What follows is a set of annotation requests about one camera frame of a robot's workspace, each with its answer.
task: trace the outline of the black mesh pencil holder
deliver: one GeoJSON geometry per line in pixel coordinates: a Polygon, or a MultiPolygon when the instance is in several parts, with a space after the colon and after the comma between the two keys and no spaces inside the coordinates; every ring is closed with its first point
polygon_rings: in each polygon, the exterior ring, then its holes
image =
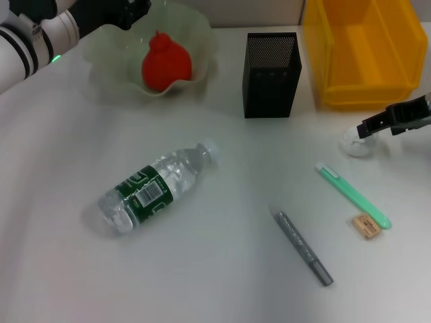
{"type": "Polygon", "coordinates": [[[248,34],[242,79],[244,116],[288,117],[301,69],[295,32],[248,34]]]}

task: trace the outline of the white table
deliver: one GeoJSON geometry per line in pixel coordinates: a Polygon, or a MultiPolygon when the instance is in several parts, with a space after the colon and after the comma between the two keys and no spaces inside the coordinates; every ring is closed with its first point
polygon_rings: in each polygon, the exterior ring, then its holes
{"type": "MultiPolygon", "coordinates": [[[[303,48],[291,117],[243,118],[247,32],[299,30],[216,30],[218,68],[181,96],[143,104],[97,93],[84,42],[2,95],[0,322],[429,322],[431,127],[385,131],[371,159],[343,156],[340,134],[370,114],[316,111],[303,48]],[[106,190],[206,137],[223,158],[196,191],[130,236],[94,230],[106,190]],[[393,228],[359,238],[350,225],[359,211],[313,170],[317,161],[393,228]],[[332,286],[304,264],[268,202],[290,216],[332,286]]],[[[414,95],[427,90],[425,77],[414,95]]]]}

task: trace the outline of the marker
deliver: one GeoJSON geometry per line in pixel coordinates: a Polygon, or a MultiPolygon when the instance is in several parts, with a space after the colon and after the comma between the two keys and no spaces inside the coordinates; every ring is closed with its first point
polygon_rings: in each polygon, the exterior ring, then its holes
{"type": "Polygon", "coordinates": [[[392,224],[389,219],[378,210],[369,200],[363,197],[352,185],[347,183],[339,174],[324,163],[317,163],[316,170],[345,197],[363,212],[367,213],[382,229],[389,229],[392,224]]]}
{"type": "Polygon", "coordinates": [[[319,278],[323,286],[330,286],[334,280],[322,265],[321,261],[317,258],[316,254],[311,250],[310,246],[306,243],[305,239],[295,228],[288,216],[282,210],[271,205],[269,206],[269,212],[281,227],[281,230],[283,230],[286,237],[288,237],[290,242],[294,245],[296,251],[298,251],[299,255],[304,259],[305,263],[311,268],[317,278],[319,278]]]}

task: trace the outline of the red toy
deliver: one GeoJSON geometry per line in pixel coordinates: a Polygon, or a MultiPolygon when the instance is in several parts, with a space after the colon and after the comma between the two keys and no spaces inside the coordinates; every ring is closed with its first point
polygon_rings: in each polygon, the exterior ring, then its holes
{"type": "Polygon", "coordinates": [[[167,34],[156,32],[142,62],[142,77],[149,88],[161,92],[179,79],[190,80],[190,55],[167,34]]]}

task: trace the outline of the barcode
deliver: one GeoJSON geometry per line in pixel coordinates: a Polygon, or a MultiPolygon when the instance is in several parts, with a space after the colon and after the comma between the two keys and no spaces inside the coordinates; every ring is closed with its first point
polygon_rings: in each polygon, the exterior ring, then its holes
{"type": "Polygon", "coordinates": [[[157,182],[148,183],[148,185],[145,186],[142,191],[136,193],[136,197],[139,202],[141,202],[143,207],[146,207],[162,195],[162,189],[159,187],[157,182]]]}

